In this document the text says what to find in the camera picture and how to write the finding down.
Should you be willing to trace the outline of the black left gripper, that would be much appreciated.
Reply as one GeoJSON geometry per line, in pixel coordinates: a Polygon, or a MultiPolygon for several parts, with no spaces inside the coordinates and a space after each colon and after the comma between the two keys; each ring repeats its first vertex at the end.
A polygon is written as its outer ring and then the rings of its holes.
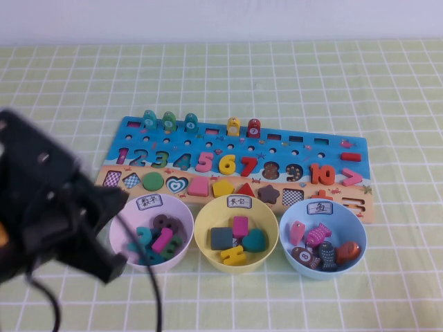
{"type": "Polygon", "coordinates": [[[94,186],[71,152],[12,109],[1,110],[1,145],[1,271],[21,272],[37,257],[65,253],[65,264],[104,284],[119,277],[126,256],[109,252],[95,234],[129,194],[94,186]]]}

